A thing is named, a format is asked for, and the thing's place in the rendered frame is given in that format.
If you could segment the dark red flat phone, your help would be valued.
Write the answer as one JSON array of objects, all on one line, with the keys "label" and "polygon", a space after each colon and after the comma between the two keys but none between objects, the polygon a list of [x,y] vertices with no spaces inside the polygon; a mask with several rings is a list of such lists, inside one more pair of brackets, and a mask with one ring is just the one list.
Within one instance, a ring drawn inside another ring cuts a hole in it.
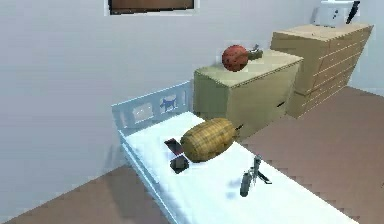
[{"label": "dark red flat phone", "polygon": [[182,145],[174,138],[166,140],[165,145],[174,155],[180,155],[184,152]]}]

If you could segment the small olive grey object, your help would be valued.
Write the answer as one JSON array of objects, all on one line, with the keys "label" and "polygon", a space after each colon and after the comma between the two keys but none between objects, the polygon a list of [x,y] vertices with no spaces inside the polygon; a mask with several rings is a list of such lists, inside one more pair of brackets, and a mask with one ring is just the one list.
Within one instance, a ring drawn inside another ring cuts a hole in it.
[{"label": "small olive grey object", "polygon": [[263,56],[263,51],[259,48],[259,45],[256,44],[253,49],[248,51],[248,59],[256,60]]}]

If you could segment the beige bedside cabinet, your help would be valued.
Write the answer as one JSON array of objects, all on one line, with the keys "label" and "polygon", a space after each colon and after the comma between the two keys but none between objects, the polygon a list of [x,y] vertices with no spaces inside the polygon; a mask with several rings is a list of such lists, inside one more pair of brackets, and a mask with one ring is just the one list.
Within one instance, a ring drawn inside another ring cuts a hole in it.
[{"label": "beige bedside cabinet", "polygon": [[226,118],[244,140],[286,113],[303,59],[266,50],[238,72],[221,65],[194,72],[193,111],[205,119]]}]

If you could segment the black stick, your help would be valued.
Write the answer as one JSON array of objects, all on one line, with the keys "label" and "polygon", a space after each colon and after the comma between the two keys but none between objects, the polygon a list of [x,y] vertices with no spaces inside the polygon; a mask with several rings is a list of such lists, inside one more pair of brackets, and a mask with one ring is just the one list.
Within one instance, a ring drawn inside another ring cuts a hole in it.
[{"label": "black stick", "polygon": [[360,2],[361,2],[360,0],[356,0],[356,1],[353,2],[351,10],[350,10],[350,12],[348,14],[348,18],[346,20],[346,24],[350,24],[351,23],[352,19],[354,18],[354,16],[358,12]]}]

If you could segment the white bed with blue headboard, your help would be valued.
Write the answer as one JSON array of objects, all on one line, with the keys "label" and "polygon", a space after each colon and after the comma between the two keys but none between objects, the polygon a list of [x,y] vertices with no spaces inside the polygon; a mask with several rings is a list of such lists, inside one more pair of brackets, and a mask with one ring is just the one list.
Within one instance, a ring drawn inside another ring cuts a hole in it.
[{"label": "white bed with blue headboard", "polygon": [[240,195],[254,154],[238,143],[177,174],[165,141],[203,120],[190,111],[189,81],[112,106],[127,160],[171,224],[359,224],[263,162],[271,182],[255,181]]}]

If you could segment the dark framed wall picture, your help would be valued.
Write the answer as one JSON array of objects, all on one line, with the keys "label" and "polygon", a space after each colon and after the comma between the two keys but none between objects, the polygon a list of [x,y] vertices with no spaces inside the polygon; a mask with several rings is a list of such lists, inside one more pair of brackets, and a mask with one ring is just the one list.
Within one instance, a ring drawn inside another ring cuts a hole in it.
[{"label": "dark framed wall picture", "polygon": [[105,15],[184,16],[200,10],[200,0],[104,0]]}]

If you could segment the tan chest of drawers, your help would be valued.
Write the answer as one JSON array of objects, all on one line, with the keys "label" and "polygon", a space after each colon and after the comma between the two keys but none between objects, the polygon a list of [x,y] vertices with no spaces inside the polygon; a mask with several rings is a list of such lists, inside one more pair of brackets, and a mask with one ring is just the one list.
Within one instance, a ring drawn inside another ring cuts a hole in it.
[{"label": "tan chest of drawers", "polygon": [[288,115],[300,117],[347,85],[372,29],[352,23],[338,28],[303,25],[273,33],[272,50],[303,58]]}]

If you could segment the small black box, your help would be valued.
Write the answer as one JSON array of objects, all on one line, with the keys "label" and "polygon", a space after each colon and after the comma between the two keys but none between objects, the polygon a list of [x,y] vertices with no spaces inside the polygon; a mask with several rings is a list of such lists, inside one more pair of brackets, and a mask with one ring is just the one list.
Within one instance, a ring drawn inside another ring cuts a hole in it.
[{"label": "small black box", "polygon": [[184,155],[178,156],[170,161],[170,168],[179,174],[189,168],[189,161]]}]

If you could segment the orange black striped basketball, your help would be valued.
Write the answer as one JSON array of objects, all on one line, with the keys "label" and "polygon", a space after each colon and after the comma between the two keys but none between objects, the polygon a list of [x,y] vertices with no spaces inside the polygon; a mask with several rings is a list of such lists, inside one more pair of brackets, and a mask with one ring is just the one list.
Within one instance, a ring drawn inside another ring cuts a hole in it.
[{"label": "orange black striped basketball", "polygon": [[241,45],[229,46],[222,53],[222,64],[231,72],[242,70],[247,63],[248,51]]}]

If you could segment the white box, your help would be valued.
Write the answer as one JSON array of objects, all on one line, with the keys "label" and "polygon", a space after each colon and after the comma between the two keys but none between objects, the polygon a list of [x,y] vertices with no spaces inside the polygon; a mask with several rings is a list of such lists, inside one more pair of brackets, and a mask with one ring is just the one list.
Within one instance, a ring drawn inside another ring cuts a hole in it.
[{"label": "white box", "polygon": [[346,25],[354,1],[356,0],[321,0],[314,9],[312,23],[331,28]]}]

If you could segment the yellow woven barrel pillow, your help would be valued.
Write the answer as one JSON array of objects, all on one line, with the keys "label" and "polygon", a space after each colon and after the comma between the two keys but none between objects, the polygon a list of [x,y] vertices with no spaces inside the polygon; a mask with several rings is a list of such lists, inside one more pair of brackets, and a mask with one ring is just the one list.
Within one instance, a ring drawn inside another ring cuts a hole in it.
[{"label": "yellow woven barrel pillow", "polygon": [[226,151],[239,136],[226,118],[214,118],[189,129],[180,139],[185,156],[194,163],[206,162]]}]

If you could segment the grey metal gadget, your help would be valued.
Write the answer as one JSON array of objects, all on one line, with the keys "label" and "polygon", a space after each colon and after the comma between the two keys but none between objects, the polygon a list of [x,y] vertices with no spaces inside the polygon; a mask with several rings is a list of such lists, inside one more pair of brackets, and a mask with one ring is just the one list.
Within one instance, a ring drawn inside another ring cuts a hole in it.
[{"label": "grey metal gadget", "polygon": [[249,193],[251,183],[256,183],[257,179],[262,180],[265,184],[271,184],[271,181],[260,171],[262,157],[257,154],[253,160],[253,166],[243,173],[240,184],[240,195],[246,197]]}]

